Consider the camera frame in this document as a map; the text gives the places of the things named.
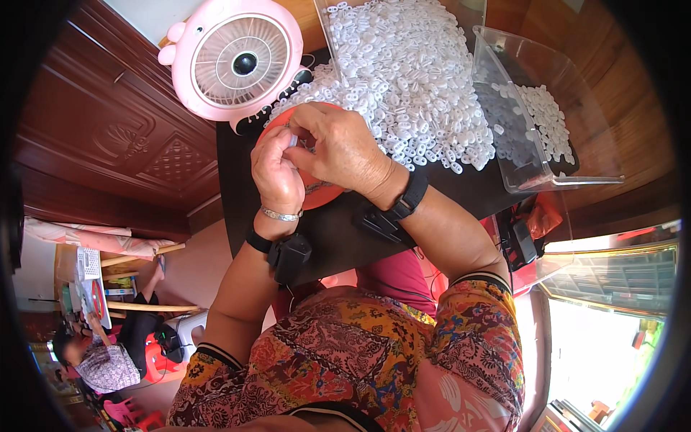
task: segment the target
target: floor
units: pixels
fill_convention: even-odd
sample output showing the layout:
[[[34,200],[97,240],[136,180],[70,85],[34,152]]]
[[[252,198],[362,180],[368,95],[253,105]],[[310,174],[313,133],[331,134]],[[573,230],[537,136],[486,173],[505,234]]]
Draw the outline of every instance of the floor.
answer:
[[[220,281],[232,262],[230,246],[225,231],[225,221],[220,220],[194,234],[187,246],[178,251],[166,254],[166,279],[156,288],[161,304],[196,304],[208,308],[216,296]],[[423,274],[433,275],[428,262],[423,261]],[[140,269],[138,285],[146,283],[154,270],[148,265]],[[354,270],[324,278],[322,283],[328,287],[334,285],[352,285],[357,279]],[[525,295],[516,299],[518,327],[522,339],[523,362],[526,374],[525,411],[529,412],[533,399],[543,381],[541,376],[542,362],[542,329],[540,317],[535,316],[531,296]],[[264,322],[264,329],[274,325],[276,320],[269,309]],[[180,381],[171,381],[155,385],[141,383],[131,390],[121,391],[123,397],[133,396],[146,411],[161,410],[167,413]]]

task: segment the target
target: seated woman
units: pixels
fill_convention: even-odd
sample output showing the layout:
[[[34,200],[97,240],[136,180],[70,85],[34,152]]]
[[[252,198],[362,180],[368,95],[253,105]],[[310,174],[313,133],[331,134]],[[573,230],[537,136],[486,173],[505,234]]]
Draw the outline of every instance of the seated woman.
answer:
[[[134,303],[158,304],[153,291],[159,281],[165,279],[165,260],[161,256],[153,278],[137,294]],[[139,384],[146,375],[146,337],[162,322],[162,317],[152,312],[131,310],[127,313],[117,343],[108,339],[98,316],[90,312],[86,321],[91,332],[79,324],[73,330],[83,336],[91,336],[91,343],[85,345],[78,338],[67,333],[63,327],[53,338],[53,352],[66,368],[72,366],[81,375],[84,383],[98,393],[110,393]]]
[[[410,178],[357,112],[298,105],[290,129],[309,131],[316,153],[288,148],[284,128],[252,151],[252,177],[272,212],[257,212],[252,244],[220,284],[167,430],[514,430],[523,370],[507,263],[478,221],[432,186],[400,224],[451,282],[438,306],[407,251],[358,269],[357,287],[322,290],[261,332],[278,286],[256,236],[276,241],[297,228],[286,216],[305,198],[295,167],[383,211]]]

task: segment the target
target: hair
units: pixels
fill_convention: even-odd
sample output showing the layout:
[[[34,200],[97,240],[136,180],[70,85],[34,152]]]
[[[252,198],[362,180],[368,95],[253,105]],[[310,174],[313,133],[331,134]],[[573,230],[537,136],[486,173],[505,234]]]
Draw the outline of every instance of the hair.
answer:
[[[65,360],[63,354],[65,347],[67,347],[72,340],[74,340],[74,336],[67,332],[67,327],[64,323],[60,324],[60,327],[57,328],[55,336],[53,337],[53,354],[55,354],[57,361],[65,367],[70,366],[70,364]]]

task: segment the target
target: red bowl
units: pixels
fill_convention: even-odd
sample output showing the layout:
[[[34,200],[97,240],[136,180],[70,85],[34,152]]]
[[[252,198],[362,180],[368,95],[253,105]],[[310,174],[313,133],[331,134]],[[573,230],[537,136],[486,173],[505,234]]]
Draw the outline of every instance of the red bowl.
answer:
[[[327,104],[325,102],[319,103],[342,109],[340,106],[336,106],[333,104]],[[259,135],[259,139],[257,140],[257,142],[260,142],[262,138],[264,138],[264,135],[266,135],[266,133],[272,130],[273,128],[285,126],[290,121],[290,117],[293,115],[293,111],[295,111],[295,108],[297,108],[297,106],[293,106],[292,108],[282,112],[278,117],[274,118],[271,121],[271,123],[269,123],[266,126],[266,128],[264,128],[264,131],[261,133],[261,135]],[[314,138],[308,139],[306,147],[314,146],[315,142],[316,141]],[[318,178],[313,177],[311,174],[305,171],[298,170],[298,172],[300,173],[300,177],[302,177],[303,179],[303,183],[305,184],[306,189],[309,189],[310,186],[320,182]],[[338,195],[341,195],[344,190],[344,188],[336,185],[316,186],[310,193],[305,192],[305,202],[303,203],[303,210],[316,209],[317,207],[320,207],[330,201],[333,201]]]

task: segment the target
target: fan grille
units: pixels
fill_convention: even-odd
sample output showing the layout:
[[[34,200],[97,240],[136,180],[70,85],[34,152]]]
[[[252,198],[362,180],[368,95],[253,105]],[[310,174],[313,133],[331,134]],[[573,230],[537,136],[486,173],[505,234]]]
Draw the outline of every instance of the fan grille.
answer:
[[[192,64],[197,91],[222,108],[251,103],[270,91],[287,68],[290,45],[269,17],[238,15],[209,31]]]

